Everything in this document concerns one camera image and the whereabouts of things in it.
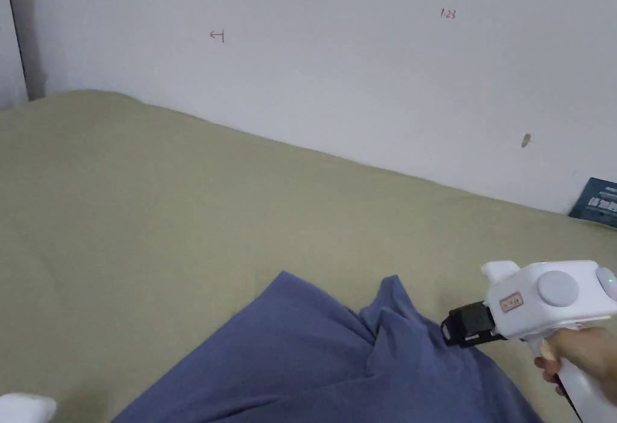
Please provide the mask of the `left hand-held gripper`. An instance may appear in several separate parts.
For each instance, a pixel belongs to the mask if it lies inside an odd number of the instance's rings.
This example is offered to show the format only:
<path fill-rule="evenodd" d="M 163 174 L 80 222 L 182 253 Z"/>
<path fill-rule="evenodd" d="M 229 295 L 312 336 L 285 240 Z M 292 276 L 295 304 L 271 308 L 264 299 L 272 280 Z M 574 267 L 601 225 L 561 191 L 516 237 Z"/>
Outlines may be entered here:
<path fill-rule="evenodd" d="M 57 412 L 54 399 L 26 393 L 1 396 L 1 422 L 50 422 Z"/>

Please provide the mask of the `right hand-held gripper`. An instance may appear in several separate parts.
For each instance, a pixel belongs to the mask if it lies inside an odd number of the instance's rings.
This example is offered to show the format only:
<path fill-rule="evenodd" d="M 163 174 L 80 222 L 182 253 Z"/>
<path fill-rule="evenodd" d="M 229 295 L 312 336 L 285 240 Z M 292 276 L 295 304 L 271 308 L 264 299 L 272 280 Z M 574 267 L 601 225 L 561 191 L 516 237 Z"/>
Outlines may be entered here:
<path fill-rule="evenodd" d="M 485 299 L 449 311 L 440 324 L 451 346 L 520 340 L 540 353 L 542 341 L 557 330 L 580 330 L 616 315 L 616 275 L 590 260 L 524 267 L 498 261 L 481 272 L 489 282 Z"/>

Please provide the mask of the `person's right hand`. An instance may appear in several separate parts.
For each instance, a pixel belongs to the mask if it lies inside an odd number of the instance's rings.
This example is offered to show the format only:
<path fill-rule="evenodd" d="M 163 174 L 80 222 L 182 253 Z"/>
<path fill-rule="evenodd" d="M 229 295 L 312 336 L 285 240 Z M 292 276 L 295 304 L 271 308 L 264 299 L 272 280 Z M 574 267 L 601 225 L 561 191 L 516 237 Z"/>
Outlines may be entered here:
<path fill-rule="evenodd" d="M 616 337 L 605 328 L 559 329 L 543 340 L 540 350 L 534 364 L 543 370 L 547 382 L 554 382 L 553 376 L 567 360 L 607 392 L 616 387 Z"/>

